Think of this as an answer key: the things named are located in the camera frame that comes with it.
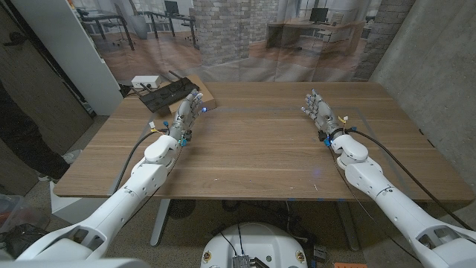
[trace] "person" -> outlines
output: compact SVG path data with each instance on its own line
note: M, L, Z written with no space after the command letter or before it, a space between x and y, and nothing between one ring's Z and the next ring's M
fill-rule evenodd
M38 180L58 182L82 150L65 155L54 152L42 139L36 123L8 94L0 80L0 139L26 165L38 173Z

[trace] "wooden table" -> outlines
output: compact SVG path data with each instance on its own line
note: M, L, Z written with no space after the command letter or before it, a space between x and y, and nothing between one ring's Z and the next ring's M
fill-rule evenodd
M329 150L318 140L318 130L300 111L312 88L321 93L336 115L349 115L348 127L356 126L380 140L438 199L469 202L474 198L449 162L378 83L205 85L215 97L217 108L196 120L193 139L155 193L157 198L353 201ZM154 118L156 125L167 119L156 118L137 98L126 98L59 181L54 193L61 197L110 195L129 151ZM367 146L370 156L396 187L414 200L430 200L376 145L354 137ZM156 139L151 136L137 149L127 175ZM362 200L369 200L355 192ZM168 203L165 205L159 208L163 217Z
M271 48L274 46L289 45L296 42L299 39L301 29L322 29L332 31L333 33L350 29L352 33L350 34L348 45L344 53L346 55L351 55L356 52L358 41L360 40L364 26L365 21L355 21L347 24L338 24L336 26L314 24L314 22L309 21L309 18L295 18L286 22L271 22L268 23L266 47ZM285 34L286 28L291 30L288 36Z

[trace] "robotic arm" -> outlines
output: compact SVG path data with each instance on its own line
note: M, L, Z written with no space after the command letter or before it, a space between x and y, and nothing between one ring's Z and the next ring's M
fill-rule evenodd
M329 105L314 89L302 108L319 130L319 139L340 154L337 163L347 181L374 200L410 243L426 268L474 267L476 232L444 223L427 214L385 178L363 145L340 128Z
M18 261L79 261L101 258L119 230L147 196L160 188L176 163L177 152L191 139L199 116L202 93L193 90L178 108L169 135L162 135L145 150L127 182L90 217L42 237Z

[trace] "black bag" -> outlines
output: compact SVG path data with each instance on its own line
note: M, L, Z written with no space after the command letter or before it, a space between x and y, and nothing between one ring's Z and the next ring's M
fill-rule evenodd
M14 258L18 258L29 246L35 243L38 239L45 236L48 232L24 223L9 232L0 234L0 243L6 244L6 250Z

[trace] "curtain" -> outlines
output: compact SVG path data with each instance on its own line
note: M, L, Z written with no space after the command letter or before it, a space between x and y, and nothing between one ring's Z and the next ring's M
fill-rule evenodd
M380 1L72 4L116 80L174 71L203 81L351 81Z

